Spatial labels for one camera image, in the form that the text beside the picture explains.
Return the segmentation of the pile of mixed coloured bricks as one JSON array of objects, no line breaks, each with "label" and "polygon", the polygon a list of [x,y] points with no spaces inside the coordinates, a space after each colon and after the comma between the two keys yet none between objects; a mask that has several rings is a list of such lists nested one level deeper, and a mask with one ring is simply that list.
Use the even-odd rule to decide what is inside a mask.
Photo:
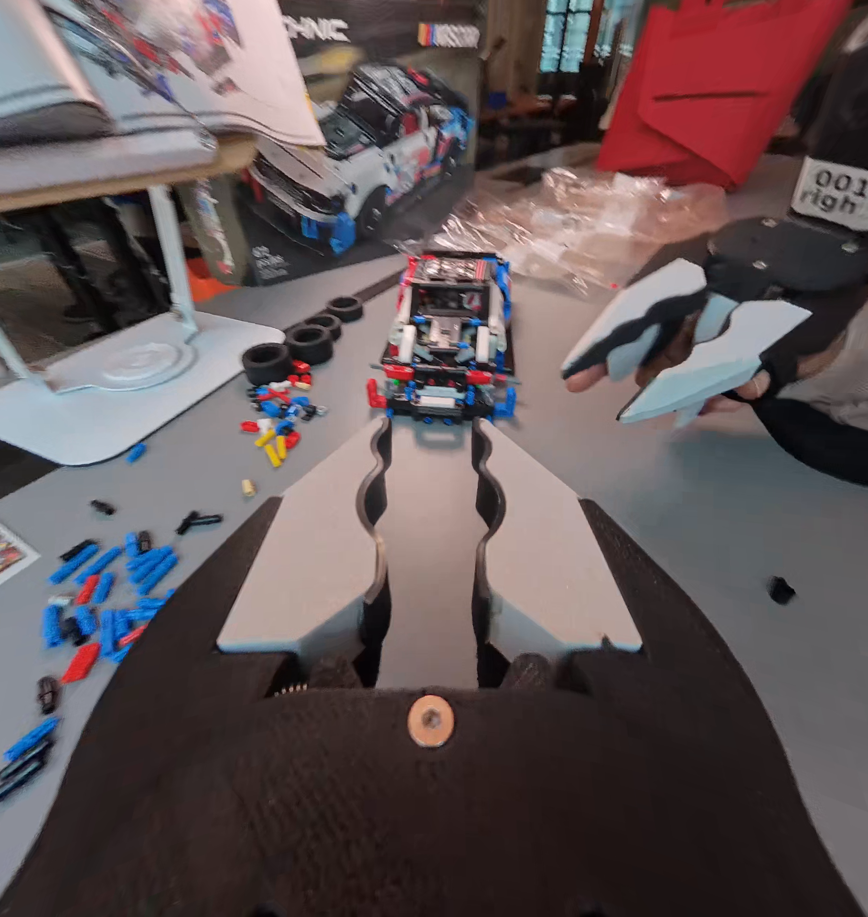
[{"label": "pile of mixed coloured bricks", "polygon": [[239,423],[240,432],[254,437],[255,447],[275,469],[301,442],[301,428],[328,414],[326,406],[310,397],[313,364],[294,360],[292,367],[292,373],[279,381],[246,384],[246,399],[254,417]]}]

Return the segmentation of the person's right hand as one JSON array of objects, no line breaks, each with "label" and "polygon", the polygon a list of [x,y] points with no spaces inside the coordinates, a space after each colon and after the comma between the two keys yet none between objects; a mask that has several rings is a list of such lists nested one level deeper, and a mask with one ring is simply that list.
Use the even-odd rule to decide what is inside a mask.
[{"label": "person's right hand", "polygon": [[[694,328],[700,315],[699,312],[696,312],[686,318],[679,332],[669,341],[669,344],[652,359],[646,360],[638,367],[634,373],[634,380],[639,388],[646,387],[659,373],[669,367],[680,364],[688,358],[694,343]],[[583,393],[599,384],[607,375],[606,365],[604,363],[597,364],[580,373],[571,375],[566,379],[565,386],[571,393]],[[740,404],[755,402],[761,398],[769,390],[771,383],[770,373],[760,371],[750,381],[733,390],[732,394],[736,398],[716,395],[708,399],[694,417],[737,411],[740,409]]]}]

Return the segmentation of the open instruction booklet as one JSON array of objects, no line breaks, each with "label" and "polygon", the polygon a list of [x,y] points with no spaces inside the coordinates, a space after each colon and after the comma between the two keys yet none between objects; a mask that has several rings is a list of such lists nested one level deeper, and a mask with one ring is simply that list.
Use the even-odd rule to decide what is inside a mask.
[{"label": "open instruction booklet", "polygon": [[276,2],[0,1],[0,147],[174,131],[321,144]]}]

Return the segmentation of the toy car set box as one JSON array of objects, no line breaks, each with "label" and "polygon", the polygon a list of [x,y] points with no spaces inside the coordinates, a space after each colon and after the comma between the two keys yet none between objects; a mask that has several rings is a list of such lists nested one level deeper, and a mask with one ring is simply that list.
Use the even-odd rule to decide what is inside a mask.
[{"label": "toy car set box", "polygon": [[259,139],[249,166],[178,187],[197,251],[265,286],[394,253],[471,188],[488,2],[280,2],[319,148]]}]

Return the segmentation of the long dark axle pin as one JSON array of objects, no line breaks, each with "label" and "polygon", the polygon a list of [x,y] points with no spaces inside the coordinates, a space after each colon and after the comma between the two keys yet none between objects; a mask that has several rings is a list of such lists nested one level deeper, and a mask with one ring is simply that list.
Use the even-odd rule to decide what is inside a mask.
[{"label": "long dark axle pin", "polygon": [[27,786],[46,766],[44,758],[34,758],[0,781],[0,802]]},{"label": "long dark axle pin", "polygon": [[25,751],[21,756],[4,765],[0,769],[0,782],[6,782],[13,779],[15,775],[22,772],[34,763],[44,766],[50,750],[54,747],[55,741],[46,736]]}]

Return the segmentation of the pile of blue connector pins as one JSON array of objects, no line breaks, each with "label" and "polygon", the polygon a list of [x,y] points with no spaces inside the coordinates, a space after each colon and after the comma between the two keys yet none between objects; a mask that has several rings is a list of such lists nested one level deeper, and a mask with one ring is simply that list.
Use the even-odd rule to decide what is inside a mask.
[{"label": "pile of blue connector pins", "polygon": [[43,647],[97,643],[104,659],[120,661],[172,597],[172,590],[157,590],[178,561],[172,546],[153,546],[145,531],[110,547],[93,538],[74,544],[49,577],[59,591],[41,612]]}]

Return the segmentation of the red felt bag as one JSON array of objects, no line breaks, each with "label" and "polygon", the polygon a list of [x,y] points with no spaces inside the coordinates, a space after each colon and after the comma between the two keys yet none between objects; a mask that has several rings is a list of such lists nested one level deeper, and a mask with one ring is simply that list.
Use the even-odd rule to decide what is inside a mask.
[{"label": "red felt bag", "polygon": [[849,1],[654,6],[600,144],[602,172],[734,190],[749,177]]}]

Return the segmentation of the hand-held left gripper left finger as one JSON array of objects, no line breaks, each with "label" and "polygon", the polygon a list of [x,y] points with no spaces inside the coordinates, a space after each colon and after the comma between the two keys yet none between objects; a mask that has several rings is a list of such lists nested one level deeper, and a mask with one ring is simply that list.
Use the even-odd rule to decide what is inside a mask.
[{"label": "hand-held left gripper left finger", "polygon": [[217,636],[222,652],[354,659],[382,645],[392,598],[376,524],[392,433],[388,417],[367,424],[284,492]]}]

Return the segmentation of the long blue axle pin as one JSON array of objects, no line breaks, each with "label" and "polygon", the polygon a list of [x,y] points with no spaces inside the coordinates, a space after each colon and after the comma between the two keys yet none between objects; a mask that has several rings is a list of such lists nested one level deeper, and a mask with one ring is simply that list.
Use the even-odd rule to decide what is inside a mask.
[{"label": "long blue axle pin", "polygon": [[49,716],[39,725],[25,733],[4,751],[4,761],[14,763],[38,748],[43,742],[53,738],[61,722],[61,717]]}]

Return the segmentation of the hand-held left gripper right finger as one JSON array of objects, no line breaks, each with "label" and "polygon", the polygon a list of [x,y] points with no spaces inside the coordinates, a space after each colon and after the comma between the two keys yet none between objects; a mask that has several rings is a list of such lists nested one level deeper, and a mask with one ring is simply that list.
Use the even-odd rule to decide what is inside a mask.
[{"label": "hand-held left gripper right finger", "polygon": [[472,619],[481,645],[506,659],[563,659],[643,639],[577,494],[495,425],[472,425],[476,547]]}]

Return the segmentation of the red flat brick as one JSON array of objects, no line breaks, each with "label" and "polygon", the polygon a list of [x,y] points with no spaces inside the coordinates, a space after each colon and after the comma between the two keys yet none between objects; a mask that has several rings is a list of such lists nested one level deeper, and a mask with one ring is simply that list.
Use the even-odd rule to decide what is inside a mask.
[{"label": "red flat brick", "polygon": [[98,641],[84,643],[77,648],[66,671],[61,676],[61,684],[69,685],[82,682],[87,678],[100,657],[101,646]]}]

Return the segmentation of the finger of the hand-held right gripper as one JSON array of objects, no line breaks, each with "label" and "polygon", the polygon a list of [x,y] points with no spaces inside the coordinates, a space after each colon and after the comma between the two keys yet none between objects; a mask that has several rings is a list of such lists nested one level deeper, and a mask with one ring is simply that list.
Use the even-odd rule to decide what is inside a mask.
[{"label": "finger of the hand-held right gripper", "polygon": [[704,405],[750,382],[762,355],[811,316],[786,301],[738,304],[717,337],[695,343],[685,361],[659,373],[623,408],[618,421],[631,424],[674,413],[676,428],[690,424]]},{"label": "finger of the hand-held right gripper", "polygon": [[620,381],[665,349],[689,316],[699,315],[695,329],[704,341],[721,333],[737,307],[709,288],[700,265],[677,258],[612,297],[566,356],[561,378],[602,364]]}]

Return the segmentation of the person's right forearm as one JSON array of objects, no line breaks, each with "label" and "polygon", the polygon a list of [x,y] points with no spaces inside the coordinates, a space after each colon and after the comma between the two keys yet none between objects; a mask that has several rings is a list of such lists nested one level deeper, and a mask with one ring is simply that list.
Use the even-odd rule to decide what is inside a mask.
[{"label": "person's right forearm", "polygon": [[868,431],[868,301],[827,353],[805,361],[800,379],[782,395]]}]

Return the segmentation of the heap of clear plastic bags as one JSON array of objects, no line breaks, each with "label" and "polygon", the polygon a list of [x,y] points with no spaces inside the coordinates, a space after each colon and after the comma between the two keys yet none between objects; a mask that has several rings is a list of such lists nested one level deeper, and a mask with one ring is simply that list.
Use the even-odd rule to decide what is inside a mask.
[{"label": "heap of clear plastic bags", "polygon": [[431,247],[494,253],[515,278],[562,283],[583,294],[623,287],[663,246],[728,222],[726,193],[709,184],[673,187],[660,178],[546,171],[539,184],[496,184],[463,201]]}]

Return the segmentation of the white book stand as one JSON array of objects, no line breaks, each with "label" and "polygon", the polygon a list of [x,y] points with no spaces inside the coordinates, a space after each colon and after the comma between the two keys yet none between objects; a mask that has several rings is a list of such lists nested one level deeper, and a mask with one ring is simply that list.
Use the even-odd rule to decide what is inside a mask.
[{"label": "white book stand", "polygon": [[0,327],[0,440],[63,466],[113,458],[242,369],[245,350],[284,334],[198,315],[173,185],[248,166],[255,139],[189,129],[0,148],[0,213],[146,190],[171,285],[171,309],[35,371]]}]

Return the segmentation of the brick-built toy race car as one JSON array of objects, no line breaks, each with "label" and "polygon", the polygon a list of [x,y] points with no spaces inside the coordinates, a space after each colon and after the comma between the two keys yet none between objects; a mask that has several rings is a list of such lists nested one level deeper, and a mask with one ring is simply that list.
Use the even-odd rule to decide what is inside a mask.
[{"label": "brick-built toy race car", "polygon": [[511,264],[495,253],[427,250],[407,258],[371,410],[446,426],[513,419]]}]

